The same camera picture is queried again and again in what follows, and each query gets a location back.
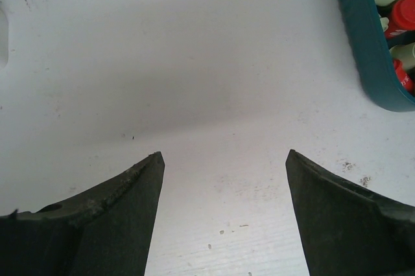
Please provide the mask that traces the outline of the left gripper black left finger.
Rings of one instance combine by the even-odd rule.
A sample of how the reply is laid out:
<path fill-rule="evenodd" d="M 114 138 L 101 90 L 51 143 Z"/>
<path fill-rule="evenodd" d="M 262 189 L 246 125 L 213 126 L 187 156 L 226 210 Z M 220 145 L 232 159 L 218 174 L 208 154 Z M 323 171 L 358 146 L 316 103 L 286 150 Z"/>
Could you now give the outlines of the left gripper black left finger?
<path fill-rule="evenodd" d="M 2 275 L 143 275 L 165 163 L 155 152 L 39 211 L 1 217 Z"/>

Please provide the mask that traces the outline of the red coffee capsule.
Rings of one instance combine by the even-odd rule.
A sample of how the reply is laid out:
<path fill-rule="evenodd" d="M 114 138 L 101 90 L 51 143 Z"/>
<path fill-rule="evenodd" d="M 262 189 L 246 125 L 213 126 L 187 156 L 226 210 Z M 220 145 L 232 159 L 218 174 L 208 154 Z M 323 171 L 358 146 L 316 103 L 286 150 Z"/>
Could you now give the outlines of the red coffee capsule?
<path fill-rule="evenodd" d="M 415 0 L 398 0 L 388 15 L 388 28 L 384 31 L 386 39 L 395 38 L 414 30 Z"/>
<path fill-rule="evenodd" d="M 393 59 L 393 65 L 395 73 L 399 83 L 411 94 L 414 94 L 414 81 L 410 75 L 403 69 L 403 63 L 401 60 Z"/>

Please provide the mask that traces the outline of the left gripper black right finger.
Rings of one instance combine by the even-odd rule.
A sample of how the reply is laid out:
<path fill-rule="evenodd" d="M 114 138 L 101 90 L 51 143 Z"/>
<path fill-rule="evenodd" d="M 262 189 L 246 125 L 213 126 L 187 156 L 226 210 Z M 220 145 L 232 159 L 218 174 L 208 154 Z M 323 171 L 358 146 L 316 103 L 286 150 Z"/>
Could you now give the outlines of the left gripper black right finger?
<path fill-rule="evenodd" d="M 295 150 L 287 179 L 310 275 L 413 275 L 414 207 L 337 176 Z"/>

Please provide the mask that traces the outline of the red coffee capsule bottom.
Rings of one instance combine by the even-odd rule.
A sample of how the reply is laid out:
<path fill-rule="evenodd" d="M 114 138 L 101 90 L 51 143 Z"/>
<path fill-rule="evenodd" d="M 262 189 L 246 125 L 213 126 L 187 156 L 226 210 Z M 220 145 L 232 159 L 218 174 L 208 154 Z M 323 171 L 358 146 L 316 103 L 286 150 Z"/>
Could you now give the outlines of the red coffee capsule bottom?
<path fill-rule="evenodd" d="M 410 75 L 403 69 L 403 63 L 401 60 L 393 59 L 393 65 L 395 73 L 399 83 L 411 94 L 414 94 L 414 81 Z"/>

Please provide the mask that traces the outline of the teal plastic storage basket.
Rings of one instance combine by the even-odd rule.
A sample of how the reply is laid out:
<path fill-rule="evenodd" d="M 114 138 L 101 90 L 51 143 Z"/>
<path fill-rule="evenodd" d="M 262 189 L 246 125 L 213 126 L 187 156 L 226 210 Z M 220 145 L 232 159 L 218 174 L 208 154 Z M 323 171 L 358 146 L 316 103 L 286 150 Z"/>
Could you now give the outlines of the teal plastic storage basket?
<path fill-rule="evenodd" d="M 389 49 L 414 42 L 414 32 L 388 40 L 375 0 L 338 0 L 360 81 L 367 97 L 388 111 L 414 111 L 414 95 L 399 82 Z"/>

